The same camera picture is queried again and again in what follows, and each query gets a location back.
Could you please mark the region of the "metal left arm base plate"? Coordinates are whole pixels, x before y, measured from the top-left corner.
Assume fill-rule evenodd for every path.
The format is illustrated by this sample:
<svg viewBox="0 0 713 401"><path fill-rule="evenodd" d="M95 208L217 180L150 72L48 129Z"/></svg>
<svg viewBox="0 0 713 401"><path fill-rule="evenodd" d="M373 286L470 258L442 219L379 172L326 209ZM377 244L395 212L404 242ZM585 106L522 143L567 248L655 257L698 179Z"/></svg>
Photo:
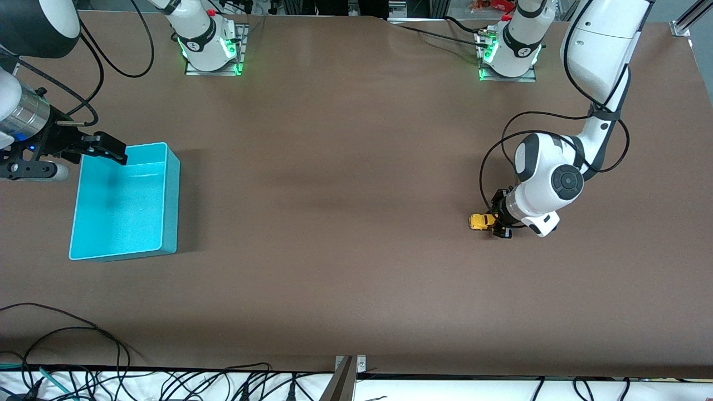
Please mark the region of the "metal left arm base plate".
<svg viewBox="0 0 713 401"><path fill-rule="evenodd" d="M525 83L533 83L536 81L536 75L535 75L535 62L538 60L538 52L541 49L541 46L537 48L537 50L534 53L534 56L531 58L531 60L528 62L528 70L524 71L523 74L519 76L506 76L504 74L501 74L501 72L497 69L495 69L492 65L491 62L494 60L494 57L497 54L497 51L501 48L499 45L499 41L496 38L497 34L496 31L492 30L478 30L476 33L473 34L473 38L476 41L476 44L484 44L484 47L481 47L477 50L477 56L478 56L478 68L479 68L479 79L481 81L499 81L499 82L525 82Z"/></svg>

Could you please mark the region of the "red package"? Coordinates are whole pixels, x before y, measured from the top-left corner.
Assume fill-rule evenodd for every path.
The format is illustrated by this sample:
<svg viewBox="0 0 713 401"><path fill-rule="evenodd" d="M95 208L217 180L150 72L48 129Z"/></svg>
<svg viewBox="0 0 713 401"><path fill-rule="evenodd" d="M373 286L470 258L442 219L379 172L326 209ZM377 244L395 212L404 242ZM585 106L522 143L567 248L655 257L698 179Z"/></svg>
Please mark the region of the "red package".
<svg viewBox="0 0 713 401"><path fill-rule="evenodd" d="M514 10L516 0L472 0L468 6L471 11L493 9L502 13L510 13Z"/></svg>

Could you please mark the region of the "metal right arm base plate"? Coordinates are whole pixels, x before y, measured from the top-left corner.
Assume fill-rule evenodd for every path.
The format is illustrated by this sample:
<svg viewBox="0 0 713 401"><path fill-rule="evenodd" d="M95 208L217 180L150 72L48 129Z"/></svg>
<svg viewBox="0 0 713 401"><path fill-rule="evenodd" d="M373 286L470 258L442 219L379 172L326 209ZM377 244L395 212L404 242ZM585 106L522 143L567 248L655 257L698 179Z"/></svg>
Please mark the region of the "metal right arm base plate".
<svg viewBox="0 0 713 401"><path fill-rule="evenodd" d="M203 71L197 69L188 58L185 48L182 56L185 59L186 76L241 76L245 63L250 25L235 23L224 18L222 23L221 44L226 53L227 63L219 69Z"/></svg>

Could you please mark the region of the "teal plastic bin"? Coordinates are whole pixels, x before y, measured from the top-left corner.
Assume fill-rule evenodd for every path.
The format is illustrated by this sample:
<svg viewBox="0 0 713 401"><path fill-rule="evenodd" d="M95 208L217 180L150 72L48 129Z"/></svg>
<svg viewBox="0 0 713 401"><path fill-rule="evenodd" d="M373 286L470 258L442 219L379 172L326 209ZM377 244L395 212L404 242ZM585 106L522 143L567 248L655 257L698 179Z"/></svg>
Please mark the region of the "teal plastic bin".
<svg viewBox="0 0 713 401"><path fill-rule="evenodd" d="M126 261L177 251L180 160L164 142L128 146L125 152L125 165L81 158L72 261Z"/></svg>

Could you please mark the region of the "metal corner bracket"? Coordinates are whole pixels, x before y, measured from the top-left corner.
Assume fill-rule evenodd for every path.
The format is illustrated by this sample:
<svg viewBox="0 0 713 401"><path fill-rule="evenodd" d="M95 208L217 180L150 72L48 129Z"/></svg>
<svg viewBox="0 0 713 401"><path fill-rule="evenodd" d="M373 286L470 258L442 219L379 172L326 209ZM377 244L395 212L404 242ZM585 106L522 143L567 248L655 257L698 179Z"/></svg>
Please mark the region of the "metal corner bracket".
<svg viewBox="0 0 713 401"><path fill-rule="evenodd" d="M675 37L690 36L690 28L713 10L713 0L695 0L680 17L670 23L672 35Z"/></svg>

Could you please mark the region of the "metal table edge bracket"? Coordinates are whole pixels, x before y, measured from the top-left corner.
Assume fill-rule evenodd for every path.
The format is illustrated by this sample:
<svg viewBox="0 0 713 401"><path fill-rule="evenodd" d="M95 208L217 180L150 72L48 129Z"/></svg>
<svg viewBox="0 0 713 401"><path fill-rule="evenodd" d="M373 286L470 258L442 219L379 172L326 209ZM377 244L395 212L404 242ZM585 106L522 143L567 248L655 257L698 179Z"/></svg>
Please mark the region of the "metal table edge bracket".
<svg viewBox="0 0 713 401"><path fill-rule="evenodd" d="M334 374L319 401L354 401L358 375L366 370L366 355L337 355Z"/></svg>

